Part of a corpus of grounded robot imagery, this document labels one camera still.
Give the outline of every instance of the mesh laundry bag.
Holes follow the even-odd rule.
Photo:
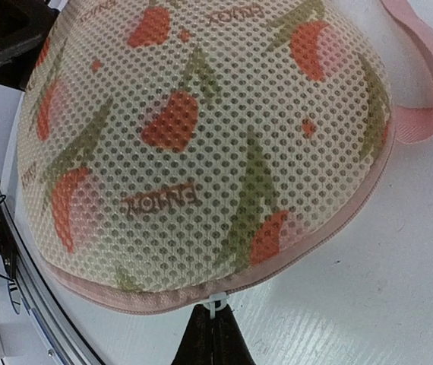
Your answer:
[[[418,36],[403,1],[384,1]],[[67,288],[128,313],[232,293],[342,228],[396,134],[387,72],[330,0],[70,0],[28,84],[18,169]]]

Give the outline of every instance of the pink strap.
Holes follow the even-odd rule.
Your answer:
[[[419,19],[407,0],[381,0],[392,18],[411,36],[425,58],[433,77],[433,29]],[[410,109],[394,107],[397,118],[397,140],[403,143],[424,141],[433,135],[433,107]]]

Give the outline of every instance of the metal rail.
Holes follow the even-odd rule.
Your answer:
[[[0,205],[0,214],[16,242],[18,257],[15,281],[22,302],[46,345],[48,355],[60,365],[105,365],[49,289],[15,227],[6,204]]]

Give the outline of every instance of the green leaf print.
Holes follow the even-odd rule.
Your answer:
[[[322,0],[306,0],[283,16],[269,21],[267,27],[281,27],[281,29],[274,37],[272,43],[267,47],[267,51],[272,52],[289,42],[296,31],[296,28],[300,24],[308,21],[308,19],[313,15],[313,12],[316,13],[318,20],[323,19],[324,5]]]
[[[48,71],[48,75],[47,75],[46,80],[43,84],[43,87],[41,88],[40,94],[36,98],[36,102],[34,103],[33,108],[30,112],[31,124],[29,126],[29,131],[31,131],[33,129],[34,125],[36,124],[38,115],[40,113],[41,104],[43,103],[44,97],[45,97],[46,93],[48,92],[49,87],[51,86],[52,82],[58,77],[58,74],[61,71],[63,54],[65,53],[66,42],[67,42],[67,40],[65,40],[63,42],[61,49],[56,54],[55,60],[53,61],[52,66]]]
[[[370,63],[362,54],[357,54],[365,72],[368,90],[368,112],[364,141],[359,152],[360,160],[371,154],[374,160],[380,155],[383,147],[384,131],[387,126],[385,113],[390,112],[390,100],[384,84],[374,71]]]
[[[193,49],[186,67],[182,70],[182,80],[179,87],[191,93],[190,82],[193,79],[193,75],[197,75],[200,79],[200,90],[207,103],[211,103],[211,100],[215,96],[220,95],[221,89],[218,85],[216,72],[208,64],[207,55],[199,46]]]
[[[137,283],[136,278],[128,274],[128,270],[119,266],[115,269],[115,280],[117,287],[122,291],[127,292],[141,292],[144,291]]]
[[[61,152],[57,158],[51,162],[44,170],[41,176],[41,183],[46,183],[46,190],[43,202],[43,211],[48,205],[52,190],[56,182],[68,170],[74,167],[74,161],[79,153],[81,153],[83,166],[100,140],[102,130],[109,124],[108,117],[113,105],[113,99],[109,98],[95,113],[91,122],[81,131],[81,133]]]
[[[174,7],[174,9],[180,9],[182,5],[186,4],[186,0],[168,0],[168,3]]]
[[[263,205],[272,213],[279,211],[279,193],[274,187],[267,159],[259,139],[251,127],[247,132],[247,167],[241,178],[242,190],[239,193],[239,206],[232,217],[232,225],[215,265],[221,265],[235,256],[235,272],[250,266],[251,244],[255,234],[265,221]]]

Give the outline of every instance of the white table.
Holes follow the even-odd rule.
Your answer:
[[[433,26],[433,2],[410,2]],[[396,101],[427,103],[425,67],[379,1],[336,3],[383,56]],[[14,145],[15,127],[2,189],[16,197],[16,224],[32,243],[12,170]],[[191,314],[128,316],[52,287],[108,364],[169,364]],[[230,304],[259,365],[432,365],[433,138],[397,145],[371,200],[342,233],[274,279],[232,295]]]

